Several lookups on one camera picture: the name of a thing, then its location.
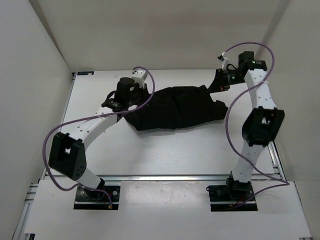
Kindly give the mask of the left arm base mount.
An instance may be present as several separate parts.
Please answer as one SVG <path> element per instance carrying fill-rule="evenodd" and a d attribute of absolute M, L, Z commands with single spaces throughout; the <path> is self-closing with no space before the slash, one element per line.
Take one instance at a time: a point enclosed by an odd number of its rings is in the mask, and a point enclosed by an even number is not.
<path fill-rule="evenodd" d="M 120 200 L 120 185 L 109 185 L 108 183 L 104 186 L 104 191 L 110 196 L 111 203 L 109 203 L 108 196 L 103 192 L 93 193 L 83 187 L 78 186 L 76 189 L 73 209 L 74 210 L 118 210 Z"/>

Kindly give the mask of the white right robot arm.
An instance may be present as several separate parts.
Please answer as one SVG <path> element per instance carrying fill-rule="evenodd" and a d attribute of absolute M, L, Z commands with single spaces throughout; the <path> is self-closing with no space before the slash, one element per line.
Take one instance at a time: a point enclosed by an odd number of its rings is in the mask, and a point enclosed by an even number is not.
<path fill-rule="evenodd" d="M 251 112 L 243 123 L 243 147 L 238 153 L 235 168 L 226 180 L 224 193 L 230 200 L 244 198 L 250 192 L 252 173 L 260 154 L 274 141 L 285 117 L 285 112 L 274 103 L 266 81 L 267 65 L 256 60 L 254 52 L 244 51 L 238 56 L 238 67 L 229 69 L 228 60 L 221 55 L 222 67 L 214 77 L 214 90 L 224 92 L 230 86 L 245 83 L 251 100 Z"/>

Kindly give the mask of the black skirt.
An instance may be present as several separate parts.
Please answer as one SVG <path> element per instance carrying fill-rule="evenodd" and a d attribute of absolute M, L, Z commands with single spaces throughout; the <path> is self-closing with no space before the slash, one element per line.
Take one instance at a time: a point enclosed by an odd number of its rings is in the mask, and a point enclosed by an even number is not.
<path fill-rule="evenodd" d="M 137 131 L 183 129 L 224 120 L 228 107 L 213 101 L 205 85 L 174 86 L 158 90 L 148 104 L 124 116 Z"/>

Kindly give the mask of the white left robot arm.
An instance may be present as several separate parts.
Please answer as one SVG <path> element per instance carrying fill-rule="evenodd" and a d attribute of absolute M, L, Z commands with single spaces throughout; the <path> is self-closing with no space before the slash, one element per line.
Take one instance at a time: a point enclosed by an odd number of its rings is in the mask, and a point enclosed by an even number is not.
<path fill-rule="evenodd" d="M 106 194 L 105 182 L 87 167 L 86 151 L 107 128 L 115 125 L 131 106 L 145 106 L 150 97 L 144 76 L 122 77 L 110 92 L 94 118 L 85 120 L 68 133 L 53 137 L 48 165 L 51 169 L 82 185 L 93 199 Z"/>

